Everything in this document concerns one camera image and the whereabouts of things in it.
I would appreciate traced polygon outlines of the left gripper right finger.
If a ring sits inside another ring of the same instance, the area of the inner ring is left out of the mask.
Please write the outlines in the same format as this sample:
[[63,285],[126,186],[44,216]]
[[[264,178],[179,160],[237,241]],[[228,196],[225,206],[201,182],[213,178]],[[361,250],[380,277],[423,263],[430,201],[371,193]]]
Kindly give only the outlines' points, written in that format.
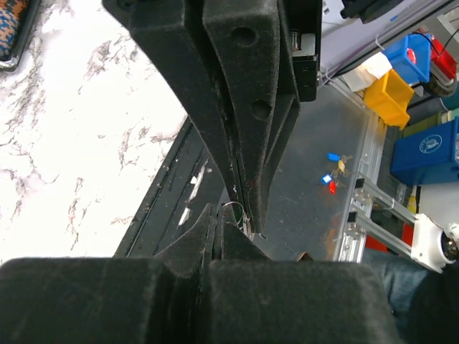
[[274,262],[209,210],[208,343],[398,343],[381,282],[362,264]]

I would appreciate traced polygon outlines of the blue storage bin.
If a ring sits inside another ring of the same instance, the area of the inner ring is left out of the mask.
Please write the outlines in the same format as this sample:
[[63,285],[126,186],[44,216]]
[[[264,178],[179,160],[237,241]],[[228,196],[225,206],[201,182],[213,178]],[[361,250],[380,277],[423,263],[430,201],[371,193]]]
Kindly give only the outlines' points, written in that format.
[[391,174],[408,186],[458,181],[458,119],[396,140]]

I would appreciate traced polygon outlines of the bunch of tagged keys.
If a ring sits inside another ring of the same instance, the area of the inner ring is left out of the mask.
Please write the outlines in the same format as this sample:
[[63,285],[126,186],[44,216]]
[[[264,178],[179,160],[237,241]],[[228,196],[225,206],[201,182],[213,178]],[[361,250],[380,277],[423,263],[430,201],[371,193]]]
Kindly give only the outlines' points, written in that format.
[[353,156],[327,153],[326,159],[329,163],[333,164],[333,169],[330,173],[326,173],[321,177],[321,184],[327,186],[328,192],[331,195],[335,195],[339,188],[345,187],[341,179],[347,178],[352,174],[347,168],[347,165],[353,159]]

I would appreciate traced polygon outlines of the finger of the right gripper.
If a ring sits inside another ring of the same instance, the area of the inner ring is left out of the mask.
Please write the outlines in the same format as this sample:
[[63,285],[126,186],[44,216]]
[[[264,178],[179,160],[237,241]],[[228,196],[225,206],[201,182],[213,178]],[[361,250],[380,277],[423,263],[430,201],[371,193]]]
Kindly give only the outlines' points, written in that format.
[[203,26],[203,1],[104,1],[186,110],[222,175],[230,200],[238,182],[220,63]]

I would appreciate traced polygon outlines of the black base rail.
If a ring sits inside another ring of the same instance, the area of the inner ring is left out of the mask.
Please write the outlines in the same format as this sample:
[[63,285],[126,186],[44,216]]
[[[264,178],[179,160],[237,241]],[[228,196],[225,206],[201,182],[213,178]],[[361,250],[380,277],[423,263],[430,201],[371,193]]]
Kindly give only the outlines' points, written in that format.
[[185,120],[121,240],[115,257],[151,257],[190,229],[206,204],[218,204],[222,177]]

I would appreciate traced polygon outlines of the yellow storage bin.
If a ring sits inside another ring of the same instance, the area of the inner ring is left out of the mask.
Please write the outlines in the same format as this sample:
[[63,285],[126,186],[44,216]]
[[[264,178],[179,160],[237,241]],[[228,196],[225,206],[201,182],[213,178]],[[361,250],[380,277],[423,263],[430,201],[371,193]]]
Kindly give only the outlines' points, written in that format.
[[403,130],[410,120],[407,107],[415,91],[394,70],[365,89],[364,104],[388,126]]

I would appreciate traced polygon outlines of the black poker chip case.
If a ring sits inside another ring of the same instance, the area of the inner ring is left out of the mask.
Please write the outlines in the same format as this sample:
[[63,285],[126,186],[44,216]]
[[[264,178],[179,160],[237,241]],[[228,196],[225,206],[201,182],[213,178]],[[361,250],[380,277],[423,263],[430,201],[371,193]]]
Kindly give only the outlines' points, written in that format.
[[21,61],[41,1],[1,1],[1,71],[14,72]]

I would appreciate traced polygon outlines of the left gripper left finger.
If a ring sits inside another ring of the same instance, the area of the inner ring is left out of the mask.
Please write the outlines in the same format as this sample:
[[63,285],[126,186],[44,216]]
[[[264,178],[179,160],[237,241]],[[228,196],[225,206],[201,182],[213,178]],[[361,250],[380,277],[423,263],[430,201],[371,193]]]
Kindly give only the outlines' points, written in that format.
[[3,343],[195,343],[216,220],[153,257],[20,258],[1,267]]

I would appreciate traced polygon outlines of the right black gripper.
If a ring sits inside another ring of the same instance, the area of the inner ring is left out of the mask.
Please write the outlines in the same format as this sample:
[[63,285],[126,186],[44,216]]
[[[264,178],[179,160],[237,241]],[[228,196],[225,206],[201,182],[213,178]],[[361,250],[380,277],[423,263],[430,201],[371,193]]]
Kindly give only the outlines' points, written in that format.
[[229,171],[235,181],[225,184],[255,233],[265,228],[286,120],[298,114],[299,100],[316,99],[322,9],[318,0],[204,3],[203,25],[232,106]]

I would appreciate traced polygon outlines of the small blue bin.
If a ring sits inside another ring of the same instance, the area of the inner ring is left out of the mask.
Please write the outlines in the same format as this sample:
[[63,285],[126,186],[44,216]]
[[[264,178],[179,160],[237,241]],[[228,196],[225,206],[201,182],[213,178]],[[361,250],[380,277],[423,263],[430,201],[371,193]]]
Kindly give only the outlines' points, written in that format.
[[383,50],[395,72],[409,85],[430,80],[431,35],[408,34]]

